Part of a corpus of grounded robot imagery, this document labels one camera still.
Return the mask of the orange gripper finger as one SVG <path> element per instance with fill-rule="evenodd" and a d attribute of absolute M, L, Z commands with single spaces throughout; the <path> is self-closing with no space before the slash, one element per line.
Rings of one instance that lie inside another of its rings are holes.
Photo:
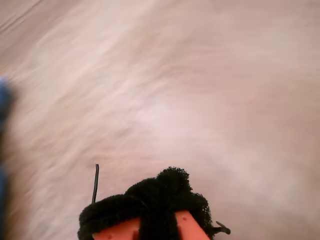
<path fill-rule="evenodd" d="M 168 167 L 156 179 L 156 213 L 169 232 L 170 240 L 212 240 L 213 222 L 208 201 L 193 192 L 189 174 L 182 168 Z"/>
<path fill-rule="evenodd" d="M 79 216 L 78 239 L 92 240 L 95 233 L 149 213 L 159 196 L 159 186 L 156 178 L 147 178 L 123 194 L 88 205 Z"/>

